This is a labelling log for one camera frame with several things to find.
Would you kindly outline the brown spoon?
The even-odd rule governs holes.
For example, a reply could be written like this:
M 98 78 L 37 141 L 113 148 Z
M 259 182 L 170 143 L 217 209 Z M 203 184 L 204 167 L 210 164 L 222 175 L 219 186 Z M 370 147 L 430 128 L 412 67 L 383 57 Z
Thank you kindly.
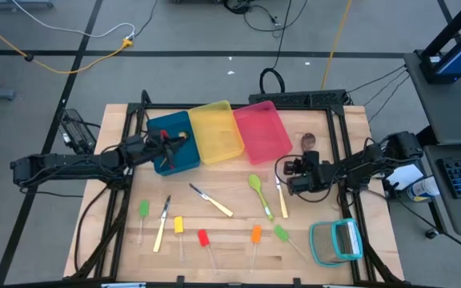
M 316 138 L 312 133 L 306 133 L 301 139 L 302 152 L 310 151 L 315 148 Z

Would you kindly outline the orange silicone spatula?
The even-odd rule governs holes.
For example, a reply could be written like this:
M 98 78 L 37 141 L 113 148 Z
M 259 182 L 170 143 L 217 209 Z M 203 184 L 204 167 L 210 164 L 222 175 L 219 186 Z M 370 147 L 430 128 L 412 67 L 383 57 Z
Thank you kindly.
M 257 249 L 261 240 L 262 236 L 262 227 L 261 226 L 254 226 L 251 231 L 251 242 L 252 242 L 252 256 L 251 256 L 251 263 L 249 273 L 252 274 L 254 267 L 255 267 L 255 259 L 257 254 Z

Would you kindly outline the cream-handled table knife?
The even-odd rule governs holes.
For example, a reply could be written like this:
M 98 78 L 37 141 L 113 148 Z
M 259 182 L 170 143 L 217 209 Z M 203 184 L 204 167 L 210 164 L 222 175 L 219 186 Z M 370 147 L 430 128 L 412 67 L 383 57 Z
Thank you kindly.
M 154 241 L 154 247 L 153 247 L 153 252 L 154 253 L 158 253 L 159 250 L 160 250 L 160 247 L 161 247 L 162 236 L 163 236 L 164 227 L 165 227 L 165 224 L 166 224 L 166 216 L 168 214 L 168 210 L 169 210 L 169 207 L 170 207 L 170 200 L 171 200 L 171 196 L 169 195 L 166 198 L 166 201 L 165 201 L 163 209 L 162 209 L 162 214 L 161 214 L 161 217 L 160 217 L 160 225 L 159 225 L 159 228 L 158 228 L 158 233 L 156 235 L 156 239 Z
M 279 203 L 280 203 L 280 207 L 282 211 L 282 216 L 283 218 L 288 218 L 289 215 L 287 211 L 287 205 L 286 205 L 285 198 L 283 195 L 282 185 L 281 185 L 281 182 L 278 176 L 275 176 L 275 184 L 276 184 L 277 191 L 279 192 Z
M 189 184 L 190 188 L 192 190 L 194 190 L 201 198 L 203 198 L 204 200 L 210 202 L 213 206 L 215 206 L 216 208 L 218 208 L 221 212 L 223 212 L 227 217 L 231 218 L 234 213 L 229 210 L 228 208 L 226 208 L 224 205 L 222 205 L 221 203 L 217 202 L 216 200 L 214 200 L 213 198 L 211 198 L 208 194 L 206 194 L 205 192 L 201 191 L 199 188 L 195 187 L 192 183 Z

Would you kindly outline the red silicone spatula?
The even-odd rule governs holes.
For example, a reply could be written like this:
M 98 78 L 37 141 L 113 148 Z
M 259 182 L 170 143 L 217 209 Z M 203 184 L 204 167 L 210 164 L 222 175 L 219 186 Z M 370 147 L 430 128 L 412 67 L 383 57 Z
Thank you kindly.
M 205 248 L 208 255 L 209 255 L 210 264 L 211 264 L 211 268 L 213 270 L 214 275 L 218 276 L 219 275 L 218 266 L 217 266 L 217 263 L 215 261 L 214 255 L 212 254 L 212 250 L 211 250 L 211 247 L 210 247 L 210 240 L 209 240 L 209 237 L 208 237 L 207 232 L 205 230 L 199 230 L 198 231 L 198 240 L 199 240 L 200 246 L 202 248 Z

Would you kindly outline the teal scrubber container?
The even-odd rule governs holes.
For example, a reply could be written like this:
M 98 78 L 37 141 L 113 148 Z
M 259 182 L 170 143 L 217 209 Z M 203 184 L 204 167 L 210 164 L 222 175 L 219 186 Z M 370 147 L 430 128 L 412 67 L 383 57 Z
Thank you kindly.
M 320 266 L 338 267 L 363 257 L 362 238 L 352 218 L 312 224 L 309 243 L 312 257 Z

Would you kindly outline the blue plastic bin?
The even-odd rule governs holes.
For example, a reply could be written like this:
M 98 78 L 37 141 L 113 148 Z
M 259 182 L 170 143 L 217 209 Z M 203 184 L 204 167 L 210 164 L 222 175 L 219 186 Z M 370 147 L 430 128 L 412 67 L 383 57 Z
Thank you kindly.
M 192 126 L 186 111 L 169 114 L 159 118 L 153 118 L 147 122 L 149 130 L 166 130 L 171 137 L 178 137 L 180 131 L 189 134 L 189 140 L 184 144 L 186 150 L 183 153 L 174 155 L 174 167 L 170 168 L 162 158 L 154 160 L 154 170 L 162 176 L 168 176 L 198 167 L 200 157 L 194 140 Z

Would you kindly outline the black monitor stand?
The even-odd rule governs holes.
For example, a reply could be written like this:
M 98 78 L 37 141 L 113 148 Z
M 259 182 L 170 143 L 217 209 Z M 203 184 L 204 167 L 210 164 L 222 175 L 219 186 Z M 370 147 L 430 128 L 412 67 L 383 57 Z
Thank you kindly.
M 449 53 L 461 40 L 447 53 L 441 54 L 442 48 L 454 37 L 459 36 L 461 30 L 461 11 L 451 20 L 451 22 L 438 34 L 438 36 L 428 45 L 428 47 L 419 52 L 419 64 L 423 76 L 430 84 L 449 84 L 457 81 L 459 78 L 449 76 L 438 76 L 435 74 L 435 66 Z

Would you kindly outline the black perforated box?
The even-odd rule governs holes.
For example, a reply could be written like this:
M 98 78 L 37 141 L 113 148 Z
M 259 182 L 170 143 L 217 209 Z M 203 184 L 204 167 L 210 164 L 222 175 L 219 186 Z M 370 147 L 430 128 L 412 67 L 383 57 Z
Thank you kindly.
M 350 96 L 345 90 L 314 90 L 275 94 L 251 94 L 250 104 L 272 101 L 276 106 L 331 106 L 350 105 Z

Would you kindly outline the black electronics box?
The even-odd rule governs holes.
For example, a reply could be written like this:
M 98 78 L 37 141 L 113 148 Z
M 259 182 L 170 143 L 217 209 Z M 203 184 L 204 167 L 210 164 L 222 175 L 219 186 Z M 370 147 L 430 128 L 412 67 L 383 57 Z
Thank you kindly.
M 59 122 L 59 130 L 67 147 L 76 154 L 94 153 L 97 140 L 77 110 L 63 109 Z

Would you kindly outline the white bottle blue label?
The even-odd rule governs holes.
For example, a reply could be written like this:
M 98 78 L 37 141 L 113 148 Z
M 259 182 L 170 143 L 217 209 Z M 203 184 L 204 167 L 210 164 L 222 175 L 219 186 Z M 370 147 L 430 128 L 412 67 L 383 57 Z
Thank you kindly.
M 407 196 L 414 202 L 421 202 L 440 196 L 435 177 L 430 176 L 411 184 L 407 188 Z

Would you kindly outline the yellow translucent plastic bin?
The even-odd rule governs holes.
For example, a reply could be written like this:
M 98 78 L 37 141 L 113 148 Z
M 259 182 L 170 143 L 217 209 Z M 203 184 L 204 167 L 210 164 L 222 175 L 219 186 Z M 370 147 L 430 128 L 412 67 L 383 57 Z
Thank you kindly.
M 227 100 L 197 106 L 187 112 L 204 164 L 215 164 L 243 153 L 243 140 Z

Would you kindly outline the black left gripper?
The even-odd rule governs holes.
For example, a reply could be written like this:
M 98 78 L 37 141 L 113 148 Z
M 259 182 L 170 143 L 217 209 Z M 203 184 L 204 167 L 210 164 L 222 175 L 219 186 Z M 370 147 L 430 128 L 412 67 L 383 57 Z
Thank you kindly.
M 167 141 L 160 138 L 160 130 L 152 130 L 146 136 L 139 134 L 128 138 L 128 166 L 136 167 L 156 158 L 162 158 L 170 168 L 174 167 L 174 155 L 186 150 L 184 145 L 188 137 L 170 137 Z

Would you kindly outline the white paper sheet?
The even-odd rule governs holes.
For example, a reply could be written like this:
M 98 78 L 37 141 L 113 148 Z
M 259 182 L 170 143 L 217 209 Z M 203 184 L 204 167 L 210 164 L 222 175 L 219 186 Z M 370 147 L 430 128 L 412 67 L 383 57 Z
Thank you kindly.
M 404 190 L 422 177 L 423 173 L 421 170 L 415 164 L 410 164 L 396 168 L 393 173 L 387 177 L 387 182 L 395 190 Z

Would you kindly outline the green silicone spoon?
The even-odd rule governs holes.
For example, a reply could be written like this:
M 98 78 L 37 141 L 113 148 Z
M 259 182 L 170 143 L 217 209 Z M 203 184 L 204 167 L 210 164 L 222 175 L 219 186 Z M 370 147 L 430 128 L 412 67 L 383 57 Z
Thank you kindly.
M 263 209 L 264 209 L 269 221 L 274 222 L 275 217 L 272 214 L 271 209 L 270 209 L 270 207 L 269 207 L 269 205 L 267 203 L 267 200 L 264 197 L 263 192 L 262 192 L 262 182 L 261 182 L 260 177 L 258 175 L 256 175 L 256 174 L 250 174 L 249 175 L 249 185 L 258 194 L 259 199 L 260 199 L 260 201 L 262 203 Z

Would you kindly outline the grey cart base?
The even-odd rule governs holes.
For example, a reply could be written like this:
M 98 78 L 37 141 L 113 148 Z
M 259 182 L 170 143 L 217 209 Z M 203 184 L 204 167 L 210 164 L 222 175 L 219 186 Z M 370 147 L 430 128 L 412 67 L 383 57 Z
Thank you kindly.
M 54 7 L 54 4 L 51 0 L 0 0 L 0 6 L 8 5 L 44 5 L 48 8 Z

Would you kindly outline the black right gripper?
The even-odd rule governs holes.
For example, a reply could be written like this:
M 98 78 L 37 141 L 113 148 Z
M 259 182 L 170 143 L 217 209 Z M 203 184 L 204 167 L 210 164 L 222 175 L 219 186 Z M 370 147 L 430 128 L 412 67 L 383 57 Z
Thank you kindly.
M 328 189 L 335 177 L 337 166 L 328 161 L 319 161 L 319 152 L 306 151 L 300 158 L 304 171 L 301 174 L 287 175 L 287 189 L 290 195 L 304 192 L 316 193 Z

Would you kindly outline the pink translucent plastic bin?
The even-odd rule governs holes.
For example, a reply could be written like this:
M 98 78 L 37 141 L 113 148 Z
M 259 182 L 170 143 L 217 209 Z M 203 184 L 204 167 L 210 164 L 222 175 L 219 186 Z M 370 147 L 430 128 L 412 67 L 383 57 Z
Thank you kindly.
M 273 161 L 291 152 L 293 145 L 272 101 L 239 108 L 234 116 L 252 165 Z

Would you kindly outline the green silicone spatula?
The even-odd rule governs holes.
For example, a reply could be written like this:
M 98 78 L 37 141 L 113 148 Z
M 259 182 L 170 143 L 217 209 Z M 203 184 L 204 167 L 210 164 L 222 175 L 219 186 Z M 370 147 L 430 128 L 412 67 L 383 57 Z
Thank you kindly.
M 149 209 L 150 209 L 150 203 L 148 200 L 142 200 L 140 202 L 138 212 L 139 212 L 139 230 L 138 230 L 138 246 L 142 245 L 142 239 L 143 239 L 143 227 L 144 227 L 144 222 L 146 217 L 149 214 Z
M 306 254 L 295 244 L 295 242 L 291 239 L 289 233 L 280 225 L 275 225 L 274 227 L 275 235 L 282 241 L 289 243 L 300 255 L 300 257 L 307 262 L 308 258 Z

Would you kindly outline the yellow silicone spatula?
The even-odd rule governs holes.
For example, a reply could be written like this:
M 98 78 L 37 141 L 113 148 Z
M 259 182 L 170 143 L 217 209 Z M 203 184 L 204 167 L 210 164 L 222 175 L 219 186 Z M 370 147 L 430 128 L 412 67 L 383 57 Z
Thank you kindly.
M 180 263 L 183 266 L 185 263 L 185 253 L 184 253 L 184 244 L 183 244 L 183 218 L 182 216 L 177 216 L 174 218 L 174 232 L 178 235 L 179 240 L 179 259 Z

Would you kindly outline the grey cart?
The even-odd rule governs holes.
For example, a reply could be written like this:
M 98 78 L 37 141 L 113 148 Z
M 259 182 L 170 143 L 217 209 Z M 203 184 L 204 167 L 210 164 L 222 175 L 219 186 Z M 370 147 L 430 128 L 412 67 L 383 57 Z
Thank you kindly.
M 454 232 L 461 235 L 461 199 L 453 198 L 440 160 L 461 160 L 461 79 L 448 85 L 427 82 L 416 53 L 403 55 L 409 75 L 422 103 L 436 144 L 425 145 L 431 171 L 439 188 Z

